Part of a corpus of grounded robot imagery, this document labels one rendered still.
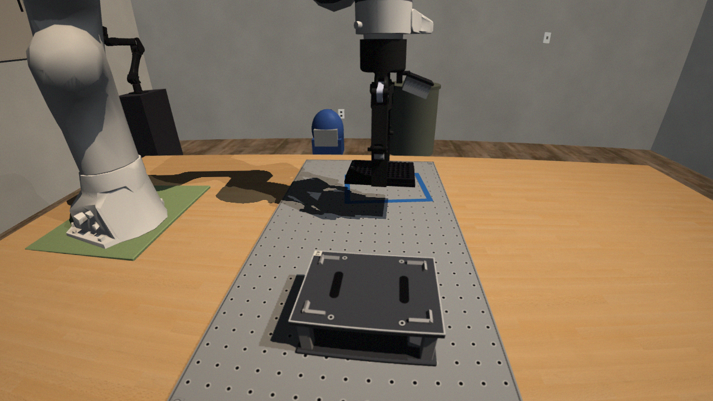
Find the blue tape outline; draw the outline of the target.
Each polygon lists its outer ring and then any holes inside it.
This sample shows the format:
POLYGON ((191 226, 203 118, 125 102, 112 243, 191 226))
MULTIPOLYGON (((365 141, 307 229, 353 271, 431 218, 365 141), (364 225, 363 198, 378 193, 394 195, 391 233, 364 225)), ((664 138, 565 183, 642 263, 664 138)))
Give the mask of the blue tape outline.
POLYGON ((345 185, 345 204, 357 204, 357 203, 395 203, 395 202, 431 202, 433 199, 431 198, 430 193, 426 189, 426 186, 421 179, 421 176, 419 173, 414 174, 417 177, 417 180, 419 182, 419 185, 421 186, 421 189, 423 190, 424 195, 426 196, 426 199, 390 199, 390 200, 352 200, 350 201, 350 184, 345 185))

